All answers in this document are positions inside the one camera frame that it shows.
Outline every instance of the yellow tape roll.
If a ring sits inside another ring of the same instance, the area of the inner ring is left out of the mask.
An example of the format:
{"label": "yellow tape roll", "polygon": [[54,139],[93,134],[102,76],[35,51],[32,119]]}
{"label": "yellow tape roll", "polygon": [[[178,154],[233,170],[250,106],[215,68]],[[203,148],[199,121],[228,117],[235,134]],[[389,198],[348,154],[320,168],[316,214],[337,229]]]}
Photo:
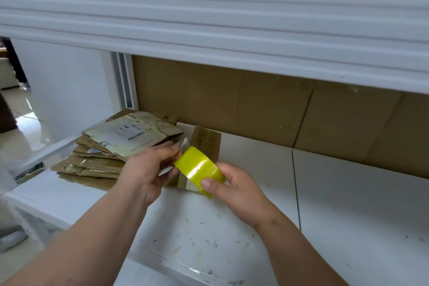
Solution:
{"label": "yellow tape roll", "polygon": [[225,182],[225,176],[221,170],[194,146],[180,156],[174,165],[209,199],[212,195],[201,187],[201,181],[210,177],[220,183]]}

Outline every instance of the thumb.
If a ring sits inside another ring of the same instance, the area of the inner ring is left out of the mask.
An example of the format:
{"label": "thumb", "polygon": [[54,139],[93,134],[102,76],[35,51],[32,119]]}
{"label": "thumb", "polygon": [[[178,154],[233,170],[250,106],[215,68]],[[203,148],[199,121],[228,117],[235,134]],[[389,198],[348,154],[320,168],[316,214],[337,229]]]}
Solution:
{"label": "thumb", "polygon": [[213,180],[211,178],[206,178],[201,181],[201,187],[211,194],[215,195],[216,198],[224,202],[228,202],[232,197],[232,187],[226,186],[219,181]]}

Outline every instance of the tape strip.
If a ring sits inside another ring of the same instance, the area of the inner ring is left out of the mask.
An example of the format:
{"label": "tape strip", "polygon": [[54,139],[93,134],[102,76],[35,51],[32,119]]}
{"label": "tape strip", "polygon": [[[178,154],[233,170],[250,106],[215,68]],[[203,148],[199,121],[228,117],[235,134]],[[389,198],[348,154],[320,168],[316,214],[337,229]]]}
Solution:
{"label": "tape strip", "polygon": [[189,149],[174,163],[174,166],[209,199],[212,198],[212,195],[201,187],[201,181],[206,177],[210,177],[220,183],[225,182],[225,176],[221,170],[194,146],[189,147]]}

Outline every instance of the black wire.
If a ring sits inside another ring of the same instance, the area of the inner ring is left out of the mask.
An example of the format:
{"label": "black wire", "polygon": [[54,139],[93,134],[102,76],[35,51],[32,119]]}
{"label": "black wire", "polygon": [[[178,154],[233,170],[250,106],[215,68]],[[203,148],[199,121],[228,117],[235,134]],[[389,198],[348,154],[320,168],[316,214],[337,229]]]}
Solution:
{"label": "black wire", "polygon": [[24,115],[22,115],[21,113],[19,113],[17,110],[12,110],[12,111],[14,111],[14,112],[16,112],[16,113],[18,113],[18,114],[19,114],[19,116],[14,117],[15,119],[16,119],[16,118],[23,117],[23,118],[28,118],[28,119],[34,119],[34,120],[37,120],[37,121],[40,121],[40,122],[46,122],[46,121],[43,121],[43,120],[39,120],[39,119],[37,119],[37,118],[32,118],[31,116],[24,116]]}

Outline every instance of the right hand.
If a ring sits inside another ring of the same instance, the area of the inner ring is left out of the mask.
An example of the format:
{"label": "right hand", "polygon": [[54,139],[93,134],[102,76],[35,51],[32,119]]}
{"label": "right hand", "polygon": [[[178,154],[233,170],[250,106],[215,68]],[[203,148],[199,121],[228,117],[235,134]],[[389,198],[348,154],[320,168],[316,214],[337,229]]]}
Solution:
{"label": "right hand", "polygon": [[245,170],[225,162],[216,165],[231,185],[206,178],[201,181],[201,187],[226,202],[233,214],[244,223],[256,229],[279,210]]}

